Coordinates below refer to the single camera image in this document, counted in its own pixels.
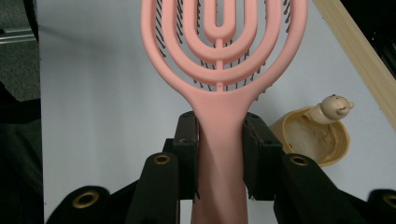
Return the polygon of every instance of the brass insert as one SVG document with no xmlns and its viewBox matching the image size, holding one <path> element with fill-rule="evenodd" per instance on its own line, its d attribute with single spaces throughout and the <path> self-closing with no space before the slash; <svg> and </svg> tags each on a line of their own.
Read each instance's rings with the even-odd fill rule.
<svg viewBox="0 0 396 224">
<path fill-rule="evenodd" d="M 390 207 L 396 209 L 396 195 L 395 194 L 387 194 L 383 197 L 385 203 L 387 203 Z"/>
<path fill-rule="evenodd" d="M 159 155 L 154 158 L 154 162 L 158 165 L 164 165 L 168 163 L 170 160 L 171 158 L 166 155 Z"/>
<path fill-rule="evenodd" d="M 99 193 L 96 190 L 88 190 L 73 200 L 73 207 L 78 209 L 86 208 L 96 203 L 98 199 Z"/>
<path fill-rule="evenodd" d="M 306 160 L 305 158 L 300 157 L 300 156 L 293 156 L 290 158 L 290 161 L 292 161 L 294 164 L 300 165 L 300 166 L 306 166 L 309 163 L 308 160 Z"/>
</svg>

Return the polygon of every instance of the beige container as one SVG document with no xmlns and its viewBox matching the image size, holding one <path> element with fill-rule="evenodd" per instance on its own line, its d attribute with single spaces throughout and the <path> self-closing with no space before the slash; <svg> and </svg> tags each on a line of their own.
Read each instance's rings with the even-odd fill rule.
<svg viewBox="0 0 396 224">
<path fill-rule="evenodd" d="M 291 111 L 270 128 L 286 153 L 305 155 L 319 166 L 334 164 L 347 154 L 347 130 L 340 120 L 319 124 L 309 119 L 305 113 L 311 108 L 313 106 Z"/>
</svg>

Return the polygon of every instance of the hairbrush handle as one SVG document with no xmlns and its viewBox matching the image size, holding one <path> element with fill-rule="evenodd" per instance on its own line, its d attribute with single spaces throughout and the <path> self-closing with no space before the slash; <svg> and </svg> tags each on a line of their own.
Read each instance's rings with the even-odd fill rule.
<svg viewBox="0 0 396 224">
<path fill-rule="evenodd" d="M 193 108 L 200 124 L 200 199 L 192 207 L 191 223 L 248 223 L 242 150 L 244 111 L 248 104 L 213 95 Z"/>
</svg>

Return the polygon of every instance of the wooden plank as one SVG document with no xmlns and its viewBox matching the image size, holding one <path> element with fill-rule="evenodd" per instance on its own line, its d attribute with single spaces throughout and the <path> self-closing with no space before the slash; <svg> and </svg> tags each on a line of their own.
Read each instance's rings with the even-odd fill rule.
<svg viewBox="0 0 396 224">
<path fill-rule="evenodd" d="M 396 80 L 339 0 L 313 0 L 396 131 Z"/>
</svg>

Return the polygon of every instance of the bristle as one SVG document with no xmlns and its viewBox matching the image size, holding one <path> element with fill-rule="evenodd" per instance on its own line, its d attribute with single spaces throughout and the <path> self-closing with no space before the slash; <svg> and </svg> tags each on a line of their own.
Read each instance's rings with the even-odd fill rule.
<svg viewBox="0 0 396 224">
<path fill-rule="evenodd" d="M 250 49 L 248 49 L 247 52 L 245 53 L 244 61 L 247 59 L 247 57 L 249 56 L 249 54 L 250 54 Z"/>
<path fill-rule="evenodd" d="M 179 44 L 183 44 L 183 41 L 181 40 L 180 35 L 178 34 L 178 32 L 176 32 L 176 35 L 177 35 L 178 43 Z"/>
<path fill-rule="evenodd" d="M 165 44 L 161 41 L 161 39 L 156 35 L 158 42 L 161 44 L 161 47 L 165 49 Z"/>
<path fill-rule="evenodd" d="M 289 23 L 290 22 L 290 13 L 288 15 L 288 17 L 285 19 L 285 23 Z"/>
<path fill-rule="evenodd" d="M 200 14 L 201 14 L 201 3 L 198 0 L 198 2 L 197 2 L 197 34 L 199 34 L 199 28 L 201 27 L 201 25 L 199 24 L 199 21 L 201 19 Z"/>
<path fill-rule="evenodd" d="M 262 71 L 262 68 L 260 67 L 259 70 L 257 70 L 257 74 L 259 74 L 261 71 Z"/>
<path fill-rule="evenodd" d="M 162 0 L 157 0 L 157 6 L 160 8 L 160 10 L 163 10 Z"/>
<path fill-rule="evenodd" d="M 177 25 L 180 25 L 180 27 L 183 28 L 183 22 L 181 22 L 181 18 L 178 13 L 177 13 L 176 18 L 177 18 Z"/>
<path fill-rule="evenodd" d="M 231 38 L 229 45 L 231 45 L 232 43 L 233 43 L 233 39 Z"/>
<path fill-rule="evenodd" d="M 160 38 L 161 38 L 161 40 L 160 40 L 160 41 L 163 41 L 163 34 L 161 33 L 160 29 L 158 29 L 158 26 L 155 26 L 155 29 L 157 30 L 157 38 L 158 38 L 158 35 L 159 35 L 159 36 L 160 36 Z"/>
<path fill-rule="evenodd" d="M 288 5 L 286 6 L 285 10 L 283 11 L 283 15 L 288 14 L 289 9 L 290 9 L 290 3 L 288 3 Z"/>
<path fill-rule="evenodd" d="M 177 13 L 180 15 L 180 18 L 183 20 L 183 9 L 181 8 L 179 1 L 177 1 Z"/>
<path fill-rule="evenodd" d="M 160 19 L 163 18 L 163 15 L 161 14 L 161 11 L 157 8 L 157 15 L 160 17 Z"/>
<path fill-rule="evenodd" d="M 155 17 L 155 20 L 157 21 L 157 25 L 160 26 L 160 28 L 163 28 L 163 27 L 161 26 L 161 22 L 158 20 L 158 17 Z"/>
<path fill-rule="evenodd" d="M 183 32 L 181 31 L 181 28 L 180 28 L 180 26 L 178 25 L 178 23 L 176 24 L 176 27 L 177 27 L 178 33 L 179 33 L 180 35 L 183 35 Z"/>
<path fill-rule="evenodd" d="M 166 58 L 166 54 L 164 54 L 163 51 L 160 48 L 158 48 L 158 49 L 160 50 L 160 53 L 163 56 L 163 58 Z"/>
</svg>

